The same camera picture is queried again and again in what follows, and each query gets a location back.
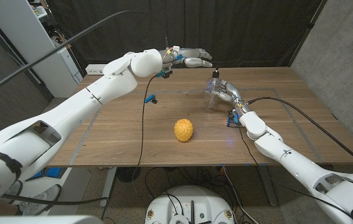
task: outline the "wooden table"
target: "wooden table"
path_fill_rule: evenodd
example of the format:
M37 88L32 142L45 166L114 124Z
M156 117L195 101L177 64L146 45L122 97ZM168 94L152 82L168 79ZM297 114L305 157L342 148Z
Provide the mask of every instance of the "wooden table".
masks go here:
M254 165L238 128L228 128L224 101L208 111L205 101L207 79L213 68L174 69L170 78L155 78L144 112L144 147L141 166L227 166ZM86 76L77 91L100 78ZM233 83L244 100L260 96L282 98L312 119L353 151L353 137L331 114L291 68L221 68L220 78ZM69 137L50 166L136 166L141 148L141 111L149 78L137 78L134 92L109 102ZM320 164L353 164L353 157L318 130L298 112L272 100L250 106L265 123L279 132L287 145ZM194 125L188 142L174 135L177 120L187 118ZM276 165L263 156L244 135L260 164Z

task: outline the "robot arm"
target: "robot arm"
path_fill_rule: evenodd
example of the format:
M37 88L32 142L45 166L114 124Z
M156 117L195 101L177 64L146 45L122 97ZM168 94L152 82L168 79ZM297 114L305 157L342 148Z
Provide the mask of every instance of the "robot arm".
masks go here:
M181 52L184 51L205 52L201 49ZM206 52L195 55L210 57ZM0 196L17 179L26 180L44 168L71 133L104 104L133 91L138 85L133 75L147 77L159 73L164 62L168 62L162 57L156 49L127 53L106 65L101 78L56 108L0 131ZM173 63L166 63L169 70Z
M254 140L257 149L266 157L279 162L311 195L345 210L353 217L353 174L323 169L287 146L281 136L269 128L249 109L243 99L234 93L235 87L227 84L217 77L212 78L207 92L233 104L235 116L247 129L247 136ZM316 202L336 223L353 222L353 219L340 210L318 200Z

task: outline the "yellow ball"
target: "yellow ball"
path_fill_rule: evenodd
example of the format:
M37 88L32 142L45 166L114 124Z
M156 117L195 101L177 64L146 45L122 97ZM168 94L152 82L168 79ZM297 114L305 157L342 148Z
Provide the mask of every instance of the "yellow ball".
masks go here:
M188 119L180 119L175 123L175 136L179 141L187 141L193 134L193 124Z

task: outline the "black backdrop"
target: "black backdrop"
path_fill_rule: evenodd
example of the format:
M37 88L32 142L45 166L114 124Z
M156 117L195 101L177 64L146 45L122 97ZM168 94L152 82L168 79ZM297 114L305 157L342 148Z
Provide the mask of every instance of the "black backdrop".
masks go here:
M136 9L162 22L170 46L206 49L221 67L276 67L288 66L321 0L47 2L68 38L110 14ZM165 48L158 22L142 14L123 14L72 45L82 68Z

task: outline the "blue connector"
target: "blue connector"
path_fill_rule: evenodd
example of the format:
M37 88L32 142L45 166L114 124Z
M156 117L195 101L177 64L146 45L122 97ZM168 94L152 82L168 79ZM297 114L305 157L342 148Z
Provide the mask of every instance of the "blue connector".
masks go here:
M183 58L183 55L178 55L174 60L180 60L180 59L182 59Z
M156 95L153 94L144 100L144 103L148 103L148 102L153 102L154 104L157 103Z
M158 77L163 77L165 75L164 70L161 70L156 76Z

